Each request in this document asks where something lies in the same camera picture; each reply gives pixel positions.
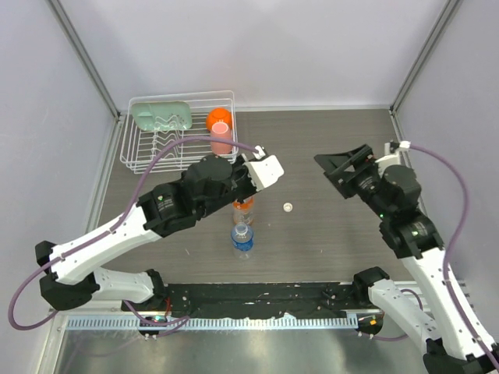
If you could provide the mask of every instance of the robotic arm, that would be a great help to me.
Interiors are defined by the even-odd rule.
[[[243,201],[273,185],[284,171],[276,156],[260,146],[255,158],[237,157],[234,164],[210,155],[192,164],[181,178],[142,195],[122,224],[120,217],[71,242],[42,242],[35,248],[43,266],[98,235],[109,235],[49,267],[40,279],[42,297],[56,310],[74,309],[90,300],[130,300],[141,309],[154,309],[165,300],[165,286],[154,270],[123,273],[100,266],[149,242],[193,227],[235,200]]]
[[[346,153],[316,155],[326,178],[346,199],[360,199],[381,219],[380,233],[425,295],[430,318],[409,301],[380,268],[354,277],[359,298],[383,309],[409,335],[423,354],[430,374],[481,373],[494,369],[479,342],[463,322],[447,290],[442,267],[444,243],[434,223],[418,207],[421,186],[416,173],[401,165],[409,142],[388,143],[379,160],[367,145]],[[449,281],[465,314],[487,350],[498,357],[499,347],[483,328],[452,271]]]

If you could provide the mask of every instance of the purple cable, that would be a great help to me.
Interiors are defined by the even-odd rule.
[[[403,290],[400,290],[400,292],[409,292],[409,293],[411,293],[416,298],[416,300],[418,301],[419,308],[421,310],[423,310],[423,302],[421,301],[421,298],[419,298],[419,296],[418,296],[417,293],[415,293],[413,290],[410,290],[408,288],[404,288]],[[362,333],[360,331],[357,334],[360,334],[361,337],[368,337],[370,339],[379,340],[379,341],[400,341],[400,340],[404,340],[408,336],[405,333],[405,334],[401,335],[400,337],[378,337],[376,335],[374,335],[373,337],[371,337],[369,334]]]
[[[462,228],[464,227],[466,219],[468,218],[468,214],[469,214],[469,190],[468,190],[468,186],[466,185],[465,179],[462,177],[461,173],[459,173],[459,171],[454,167],[454,165],[452,165],[449,161],[447,161],[441,155],[433,152],[432,150],[428,150],[422,146],[415,146],[413,144],[411,144],[410,149],[411,150],[418,150],[419,152],[426,153],[427,155],[439,160],[442,164],[444,164],[452,172],[452,174],[454,174],[454,176],[458,179],[459,185],[461,186],[462,199],[463,199],[462,213],[461,213],[461,218],[459,219],[458,226],[455,229],[454,234],[452,234],[451,240],[449,241],[449,245],[445,251],[444,264],[443,264],[444,281],[445,281],[445,285],[447,286],[447,290],[449,292],[449,295],[451,296],[451,300],[454,303],[455,308],[458,310],[458,313],[462,318],[462,322],[465,323],[466,327],[468,328],[469,332],[472,334],[473,338],[476,340],[476,342],[482,348],[485,355],[487,355],[487,357],[490,359],[490,361],[494,365],[494,368],[499,372],[499,362],[497,361],[495,356],[490,352],[489,348],[485,345],[485,343],[482,342],[482,339],[478,335],[478,332],[475,330],[475,327],[473,326],[472,322],[469,320],[468,316],[466,315],[465,310],[462,308],[462,305],[459,302],[458,296],[455,293],[454,287],[452,286],[452,283],[449,280],[449,265],[451,263],[451,257],[455,251],[455,243],[457,242],[458,237],[462,232]]]
[[[126,306],[128,306],[128,308],[130,309],[130,312],[132,312],[135,315],[135,317],[137,317],[138,319],[140,319],[140,321],[142,321],[143,323],[149,323],[149,324],[155,325],[155,326],[171,326],[171,325],[175,325],[176,323],[180,322],[181,320],[189,319],[188,316],[183,316],[183,317],[180,317],[180,318],[176,319],[175,321],[170,321],[170,322],[153,322],[153,321],[150,321],[148,319],[143,318],[133,308],[132,304],[128,300],[123,300],[123,302],[125,303]]]
[[[32,280],[34,280],[34,278],[36,278],[38,275],[42,274],[46,269],[50,268],[52,265],[58,263],[59,261],[64,261],[66,257],[73,255],[74,253],[86,248],[89,245],[92,245],[92,244],[99,242],[101,239],[108,236],[110,234],[110,231],[115,231],[117,228],[119,228],[122,225],[122,223],[125,221],[125,219],[127,218],[128,214],[130,213],[131,209],[133,208],[133,205],[138,200],[139,194],[140,194],[140,189],[142,188],[144,182],[146,181],[146,177],[149,175],[149,173],[153,169],[154,165],[165,155],[165,153],[167,153],[169,150],[171,150],[174,146],[178,146],[179,144],[182,144],[182,143],[197,142],[197,141],[207,141],[207,142],[214,142],[214,143],[229,144],[231,146],[237,146],[238,148],[248,150],[248,151],[253,152],[253,153],[258,153],[258,150],[252,146],[247,146],[246,144],[243,144],[243,143],[234,142],[230,139],[214,138],[211,136],[189,136],[186,138],[177,139],[175,142],[168,144],[165,148],[163,148],[156,155],[156,157],[150,162],[149,166],[147,166],[145,172],[142,174],[139,182],[137,183],[137,187],[135,188],[135,191],[132,194],[132,198],[130,199],[128,205],[126,206],[125,211],[120,216],[118,221],[110,227],[109,231],[103,232],[103,233],[97,235],[95,238],[92,238],[92,239],[90,239],[90,240],[88,240],[80,245],[77,245],[75,248],[70,249],[69,251],[61,254],[60,257],[56,257],[55,259],[47,262],[43,266],[40,266],[23,283],[21,283],[21,285],[14,292],[14,295],[12,296],[10,303],[9,303],[9,309],[7,312],[7,316],[9,319],[10,326],[12,326],[16,330],[22,330],[22,331],[32,330],[32,329],[36,329],[37,327],[40,327],[41,325],[45,324],[46,322],[48,322],[52,318],[54,318],[58,312],[57,310],[52,312],[49,316],[47,316],[46,318],[44,318],[40,322],[34,323],[33,325],[28,325],[28,326],[19,325],[16,322],[16,319],[14,317],[14,308],[16,307],[17,300],[19,299],[19,296],[21,295],[21,293],[24,291],[24,288],[26,288],[26,286]],[[132,312],[136,313],[135,309],[131,305],[129,305],[129,308]]]

